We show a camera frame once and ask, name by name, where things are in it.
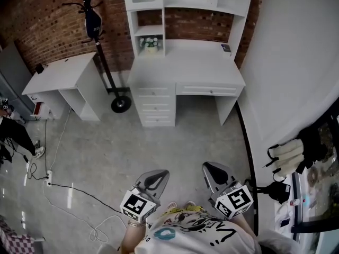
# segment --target bracelet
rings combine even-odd
[[[132,223],[132,222],[128,221],[128,225],[129,225],[129,226],[132,226],[132,227],[134,227],[134,228],[138,228],[138,227],[141,227],[141,226],[145,226],[146,223],[141,223],[141,224],[139,224],[139,223]]]

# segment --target gray floor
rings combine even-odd
[[[47,122],[48,169],[66,117],[65,113],[61,120]],[[27,131],[32,140],[40,139],[44,143],[45,121],[30,122]],[[19,147],[19,151],[31,158],[23,148]],[[170,180],[160,198],[162,206],[156,213],[162,212],[171,201],[183,205],[193,200],[217,214],[207,201],[210,193],[201,172],[201,165],[207,160],[230,165],[242,181],[249,177],[237,113],[232,110],[224,126],[220,126],[212,97],[181,96],[177,98],[175,128],[143,128],[134,106],[124,114],[108,110],[100,123],[81,121],[72,111],[52,178],[53,183],[73,185],[118,209],[126,190],[139,175],[153,169],[168,169]],[[44,157],[35,163],[38,170],[34,175],[42,177]],[[44,253],[96,253],[101,243],[90,241],[91,229],[48,203],[42,192],[43,180],[27,180],[24,186],[25,174],[26,164],[17,153],[12,164],[6,161],[0,169],[0,214],[7,217],[9,225],[18,233],[45,237]],[[44,191],[53,204],[92,226],[114,214],[75,190],[45,185]],[[251,214],[252,210],[247,214],[250,219]],[[109,219],[100,229],[108,235],[111,245],[119,245],[124,227],[117,218]]]

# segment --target small white desk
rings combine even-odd
[[[94,64],[95,52],[58,60],[35,73],[22,92],[41,103],[37,119],[59,119],[67,106],[85,121],[99,121],[109,108],[109,96]]]
[[[177,95],[215,96],[223,125],[245,82],[220,44],[166,40],[166,56],[134,60],[128,84],[143,126],[175,126]]]

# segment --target brick wall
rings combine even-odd
[[[97,9],[106,31],[101,44],[110,70],[129,70],[133,51],[124,0],[93,0],[93,5],[100,1],[104,3]],[[0,44],[5,47],[15,40],[32,72],[38,63],[96,51],[94,42],[82,43],[87,40],[84,14],[78,14],[77,6],[61,5],[69,2],[81,3],[82,0],[0,0]],[[238,66],[251,41],[260,3],[261,0],[251,1],[236,57]],[[210,11],[180,8],[168,8],[165,14],[166,34],[171,39],[227,41],[233,19],[225,13],[215,13],[211,17]],[[157,22],[158,16],[156,11],[142,12],[139,21],[150,24]]]

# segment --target sneaker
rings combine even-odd
[[[35,155],[33,156],[33,158],[38,159],[41,156],[43,156],[43,154],[44,154],[44,147],[39,147],[35,149]]]
[[[194,201],[187,201],[184,208],[187,208],[188,206],[196,206]]]
[[[167,210],[171,210],[171,209],[175,209],[178,208],[178,205],[175,201],[172,201],[171,203],[169,203],[169,205],[167,206]]]
[[[34,147],[35,149],[39,149],[40,148],[40,140],[37,140],[36,142],[34,142]]]

